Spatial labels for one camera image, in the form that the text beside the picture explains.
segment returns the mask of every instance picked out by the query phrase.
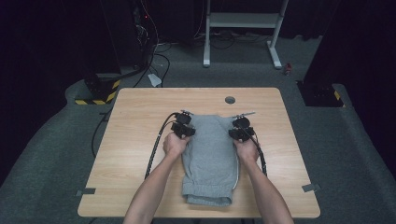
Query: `person's left arm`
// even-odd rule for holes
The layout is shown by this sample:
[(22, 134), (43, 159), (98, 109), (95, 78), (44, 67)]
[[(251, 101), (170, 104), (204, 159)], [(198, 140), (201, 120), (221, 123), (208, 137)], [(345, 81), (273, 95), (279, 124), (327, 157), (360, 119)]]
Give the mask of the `person's left arm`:
[(190, 138), (178, 138), (169, 133), (164, 142), (165, 157), (137, 190), (126, 212), (124, 224), (150, 223), (163, 198), (166, 182), (172, 167), (186, 148)]

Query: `forearm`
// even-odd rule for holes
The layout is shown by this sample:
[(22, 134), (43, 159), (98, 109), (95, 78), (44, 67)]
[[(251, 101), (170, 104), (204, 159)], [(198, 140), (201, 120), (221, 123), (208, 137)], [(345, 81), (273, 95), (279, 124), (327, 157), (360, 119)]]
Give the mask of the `forearm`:
[(293, 223), (289, 208), (272, 182), (262, 173), (256, 162), (245, 166), (253, 186), (256, 204), (266, 224)]
[(176, 157), (165, 156), (151, 172), (134, 195), (123, 223), (150, 223), (161, 202), (166, 181), (176, 160)]

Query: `folded gray garment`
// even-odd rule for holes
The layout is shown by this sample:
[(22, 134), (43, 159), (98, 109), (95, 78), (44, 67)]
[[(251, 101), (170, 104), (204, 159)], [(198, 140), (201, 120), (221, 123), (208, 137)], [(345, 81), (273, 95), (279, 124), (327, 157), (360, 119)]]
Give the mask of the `folded gray garment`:
[(233, 118), (192, 116), (196, 132), (182, 155), (186, 174), (182, 194), (188, 203), (227, 206), (233, 201), (239, 165), (233, 139)]

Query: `light wood tabletop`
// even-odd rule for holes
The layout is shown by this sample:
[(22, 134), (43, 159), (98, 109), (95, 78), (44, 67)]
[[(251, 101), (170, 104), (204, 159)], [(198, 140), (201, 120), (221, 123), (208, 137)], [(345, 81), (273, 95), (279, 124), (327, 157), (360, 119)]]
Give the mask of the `light wood tabletop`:
[[(232, 96), (234, 104), (225, 98)], [(164, 120), (186, 109), (196, 115), (248, 116), (267, 162), (268, 178), (283, 195), (293, 217), (318, 217), (320, 210), (281, 94), (276, 88), (145, 88), (120, 90), (83, 194), (82, 217), (123, 217), (144, 180), (149, 157)], [(164, 156), (164, 130), (152, 169)], [(241, 166), (233, 203), (214, 207), (186, 203), (181, 196), (181, 159), (171, 172), (155, 217), (260, 217), (248, 174)]]

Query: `gray carpet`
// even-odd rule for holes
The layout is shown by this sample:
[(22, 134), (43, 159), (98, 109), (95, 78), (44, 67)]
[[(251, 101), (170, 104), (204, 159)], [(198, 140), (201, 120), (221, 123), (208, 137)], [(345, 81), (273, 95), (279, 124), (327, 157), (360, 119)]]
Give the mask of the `gray carpet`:
[[(346, 104), (342, 108), (306, 107), (296, 80), (302, 80), (319, 40), (282, 39), (276, 49), (282, 63), (291, 63), (291, 76), (272, 66), (264, 42), (235, 43), (212, 48), (211, 66), (202, 67), (203, 47), (173, 45), (163, 52), (171, 66), (167, 87), (276, 87), (288, 110), (291, 125), (316, 192), (321, 215), (295, 219), (296, 223), (396, 223), (396, 183), (382, 162), (342, 85), (334, 85)], [(218, 47), (230, 42), (213, 41)], [(158, 51), (168, 49), (160, 46)], [(166, 60), (156, 56), (153, 66), (161, 75)], [(121, 81), (130, 88), (139, 76)], [(82, 81), (65, 93), (67, 106), (32, 138), (0, 188), (0, 223), (89, 223), (77, 213), (94, 158), (93, 131), (101, 112), (111, 105), (75, 105)], [(152, 88), (147, 76), (137, 88)], [(94, 139), (100, 145), (106, 124)], [(122, 218), (98, 218), (93, 223), (121, 223)], [(156, 219), (154, 223), (241, 223), (239, 219)]]

